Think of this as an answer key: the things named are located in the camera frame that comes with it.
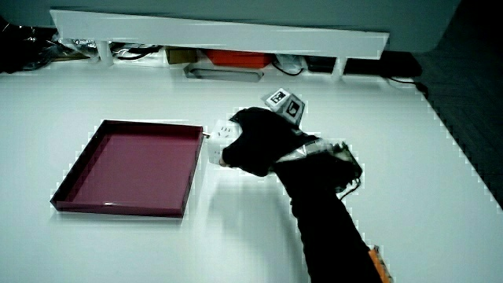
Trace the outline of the person's right hand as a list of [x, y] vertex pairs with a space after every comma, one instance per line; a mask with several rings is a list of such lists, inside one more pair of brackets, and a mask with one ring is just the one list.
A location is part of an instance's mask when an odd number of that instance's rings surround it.
[[280, 88], [263, 100], [264, 108], [243, 108], [229, 119], [240, 134], [222, 149], [219, 165], [264, 177], [279, 159], [318, 139], [299, 129], [305, 104], [297, 96]]

